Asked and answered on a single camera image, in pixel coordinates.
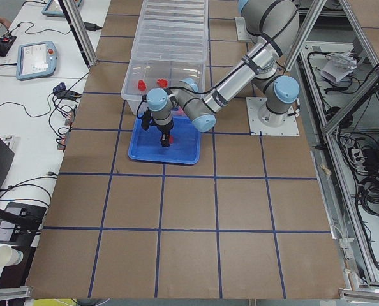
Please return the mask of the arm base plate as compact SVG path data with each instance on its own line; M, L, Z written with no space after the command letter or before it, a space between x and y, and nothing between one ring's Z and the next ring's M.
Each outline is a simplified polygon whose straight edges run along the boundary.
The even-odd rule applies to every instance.
M267 98L247 97L249 130L255 136L299 136L297 117L292 105L287 113L274 114L267 109Z

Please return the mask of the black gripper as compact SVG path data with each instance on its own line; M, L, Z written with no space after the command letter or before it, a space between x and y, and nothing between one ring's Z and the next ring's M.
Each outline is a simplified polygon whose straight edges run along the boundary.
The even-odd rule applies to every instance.
M155 126L161 132L160 143L162 147L169 147L170 131L174 127L171 111L152 112L149 108L141 115L141 128L145 131Z

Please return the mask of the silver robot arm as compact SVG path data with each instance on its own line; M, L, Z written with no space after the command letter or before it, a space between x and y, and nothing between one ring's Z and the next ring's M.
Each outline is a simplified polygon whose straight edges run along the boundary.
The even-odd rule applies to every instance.
M199 92L193 79L187 78L177 86L151 89L143 96L147 109L140 115L141 127L144 130L157 127L162 146L170 145L173 108L180 107L203 133L214 127L216 113L249 83L255 84L267 97L258 111L263 124L279 127L287 118L299 94L299 84L281 74L276 61L289 53L295 40L298 9L291 1L239 1L238 10L255 45L218 84Z

